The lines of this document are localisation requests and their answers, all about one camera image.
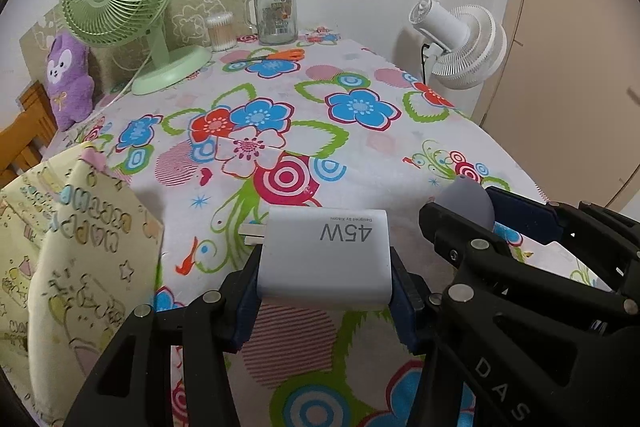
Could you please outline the floral tablecloth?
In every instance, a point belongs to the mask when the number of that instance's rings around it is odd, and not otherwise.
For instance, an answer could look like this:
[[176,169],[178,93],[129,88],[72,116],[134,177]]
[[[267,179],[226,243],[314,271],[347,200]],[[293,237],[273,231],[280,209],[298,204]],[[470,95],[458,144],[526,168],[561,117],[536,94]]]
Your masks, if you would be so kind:
[[445,285],[418,212],[457,176],[544,192],[446,98],[352,40],[288,49],[245,39],[174,87],[109,98],[63,131],[50,158],[90,143],[163,223],[153,303],[187,306],[242,268],[241,225],[272,206],[383,209],[411,270]]

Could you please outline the glass jar green lid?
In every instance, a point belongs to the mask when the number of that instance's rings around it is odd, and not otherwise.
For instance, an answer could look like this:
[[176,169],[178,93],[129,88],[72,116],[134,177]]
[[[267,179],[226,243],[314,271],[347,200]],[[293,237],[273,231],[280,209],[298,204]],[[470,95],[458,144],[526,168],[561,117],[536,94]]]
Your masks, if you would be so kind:
[[246,26],[266,46],[280,46],[297,39],[296,0],[245,0]]

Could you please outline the purple plush rabbit toy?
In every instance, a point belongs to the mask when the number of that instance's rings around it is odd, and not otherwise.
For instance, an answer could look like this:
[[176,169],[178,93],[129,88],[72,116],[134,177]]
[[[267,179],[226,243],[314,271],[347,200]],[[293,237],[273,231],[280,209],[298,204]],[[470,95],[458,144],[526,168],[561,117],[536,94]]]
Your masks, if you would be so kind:
[[93,111],[94,80],[89,75],[89,48],[67,30],[50,47],[46,90],[58,130],[70,129]]

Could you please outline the beige door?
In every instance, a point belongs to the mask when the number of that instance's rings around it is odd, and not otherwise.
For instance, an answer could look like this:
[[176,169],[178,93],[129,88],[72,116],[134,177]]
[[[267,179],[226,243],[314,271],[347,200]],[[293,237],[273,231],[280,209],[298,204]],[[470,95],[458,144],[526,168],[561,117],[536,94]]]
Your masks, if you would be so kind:
[[639,195],[639,1],[508,0],[474,117],[553,200]]

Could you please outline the beige cartoon wall mat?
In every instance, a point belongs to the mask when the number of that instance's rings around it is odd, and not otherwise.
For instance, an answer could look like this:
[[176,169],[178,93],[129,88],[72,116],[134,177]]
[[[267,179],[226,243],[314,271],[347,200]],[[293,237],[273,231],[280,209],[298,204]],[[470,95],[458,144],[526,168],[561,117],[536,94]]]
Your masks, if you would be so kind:
[[[235,30],[246,29],[243,22],[245,0],[170,0],[165,12],[164,31],[167,46],[174,50],[180,46],[210,43],[205,20],[217,13],[231,12]],[[149,47],[140,38],[114,48],[92,48],[89,53],[89,74],[101,88],[114,87],[132,77],[148,59]]]

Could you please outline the white 45W charger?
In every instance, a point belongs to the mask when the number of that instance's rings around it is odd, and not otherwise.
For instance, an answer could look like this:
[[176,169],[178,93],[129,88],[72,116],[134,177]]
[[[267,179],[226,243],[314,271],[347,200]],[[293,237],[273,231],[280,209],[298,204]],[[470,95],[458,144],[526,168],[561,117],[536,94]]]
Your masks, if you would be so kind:
[[387,213],[273,206],[263,225],[241,225],[259,246],[258,296],[282,306],[378,311],[392,298]]

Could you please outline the white standing fan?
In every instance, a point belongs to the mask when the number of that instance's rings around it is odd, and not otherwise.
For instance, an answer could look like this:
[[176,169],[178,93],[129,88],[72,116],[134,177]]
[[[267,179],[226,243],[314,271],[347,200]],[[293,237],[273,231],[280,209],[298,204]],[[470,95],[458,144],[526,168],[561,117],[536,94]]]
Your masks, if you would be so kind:
[[470,90],[494,75],[506,56],[506,32],[484,6],[466,4],[448,11],[434,0],[419,0],[409,22],[424,38],[425,83],[435,79],[449,90]]

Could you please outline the lavender round object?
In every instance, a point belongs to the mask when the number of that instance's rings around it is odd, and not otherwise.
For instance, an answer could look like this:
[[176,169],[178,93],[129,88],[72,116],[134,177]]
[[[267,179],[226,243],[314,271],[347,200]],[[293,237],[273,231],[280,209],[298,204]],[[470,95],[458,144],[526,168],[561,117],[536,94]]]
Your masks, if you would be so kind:
[[435,202],[485,230],[494,229],[494,205],[484,188],[468,176],[457,176]]

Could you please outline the cotton swab container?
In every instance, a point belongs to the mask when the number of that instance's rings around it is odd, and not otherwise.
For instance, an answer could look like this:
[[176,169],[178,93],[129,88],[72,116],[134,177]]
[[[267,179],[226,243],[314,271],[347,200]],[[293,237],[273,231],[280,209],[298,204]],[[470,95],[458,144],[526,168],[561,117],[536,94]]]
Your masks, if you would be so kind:
[[205,20],[210,46],[215,52],[232,49],[236,46],[236,32],[231,12],[209,15]]

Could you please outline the yellow cartoon fabric storage box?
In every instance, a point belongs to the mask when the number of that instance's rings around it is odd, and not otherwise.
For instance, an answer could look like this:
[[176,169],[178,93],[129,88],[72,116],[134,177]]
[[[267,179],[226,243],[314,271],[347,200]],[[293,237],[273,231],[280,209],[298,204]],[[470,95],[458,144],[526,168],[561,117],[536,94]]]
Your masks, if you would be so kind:
[[163,223],[90,144],[1,191],[1,368],[41,426],[64,423],[101,353],[150,303]]

